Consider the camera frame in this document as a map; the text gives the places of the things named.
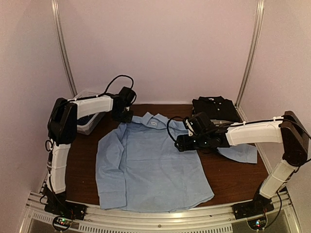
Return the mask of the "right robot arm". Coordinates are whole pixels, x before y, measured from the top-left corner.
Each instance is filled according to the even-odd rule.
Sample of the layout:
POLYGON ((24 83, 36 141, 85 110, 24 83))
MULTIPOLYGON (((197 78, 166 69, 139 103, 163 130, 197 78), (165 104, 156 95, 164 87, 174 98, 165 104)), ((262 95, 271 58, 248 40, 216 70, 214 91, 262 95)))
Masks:
POLYGON ((180 152, 255 143, 283 145, 282 158, 249 203, 249 210, 256 215, 268 206, 271 198, 285 186, 290 177, 310 161, 308 149, 311 136, 292 111, 272 119, 231 124, 214 123, 201 112, 184 119, 183 123, 188 133, 173 139, 180 152))

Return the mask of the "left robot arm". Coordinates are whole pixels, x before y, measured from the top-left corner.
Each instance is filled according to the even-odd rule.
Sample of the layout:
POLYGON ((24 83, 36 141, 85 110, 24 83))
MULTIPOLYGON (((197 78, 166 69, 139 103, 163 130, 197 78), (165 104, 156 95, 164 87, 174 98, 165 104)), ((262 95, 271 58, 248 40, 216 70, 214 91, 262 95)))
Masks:
POLYGON ((132 88, 123 87, 117 94, 104 92, 95 96, 56 100, 48 121, 48 181, 44 195, 60 216, 70 211, 66 201, 65 175, 69 149, 77 136, 78 120, 88 115, 110 112, 114 121, 129 123, 133 117, 130 106, 136 98, 132 88))

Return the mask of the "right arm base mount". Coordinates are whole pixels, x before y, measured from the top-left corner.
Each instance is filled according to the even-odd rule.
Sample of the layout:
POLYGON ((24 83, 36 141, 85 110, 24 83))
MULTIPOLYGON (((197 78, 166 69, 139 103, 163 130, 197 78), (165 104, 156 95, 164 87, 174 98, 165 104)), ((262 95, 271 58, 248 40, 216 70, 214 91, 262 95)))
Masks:
POLYGON ((236 203, 232 207, 235 219, 246 219, 250 229, 263 230, 267 224, 267 213, 274 210, 273 204, 261 201, 247 201, 236 203))

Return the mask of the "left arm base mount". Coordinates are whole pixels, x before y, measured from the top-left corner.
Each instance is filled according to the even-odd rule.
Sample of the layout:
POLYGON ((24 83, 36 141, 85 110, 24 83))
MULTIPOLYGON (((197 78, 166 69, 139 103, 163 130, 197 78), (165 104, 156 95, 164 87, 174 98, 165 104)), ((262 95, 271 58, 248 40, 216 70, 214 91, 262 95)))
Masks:
POLYGON ((84 220, 87 206, 84 204, 65 202, 67 209, 58 209, 52 203, 45 205, 45 212, 54 214, 52 226, 58 232, 67 231, 74 220, 84 220))

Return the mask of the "light blue long sleeve shirt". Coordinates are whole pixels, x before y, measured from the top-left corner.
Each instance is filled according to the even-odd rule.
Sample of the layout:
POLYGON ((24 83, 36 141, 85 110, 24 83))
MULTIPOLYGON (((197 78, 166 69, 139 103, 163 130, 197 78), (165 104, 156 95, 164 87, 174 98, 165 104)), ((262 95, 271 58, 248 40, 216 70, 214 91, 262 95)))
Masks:
POLYGON ((98 142, 96 184, 102 209, 171 212, 214 197, 196 151, 179 152, 172 137, 180 121, 157 114, 134 116, 98 142))

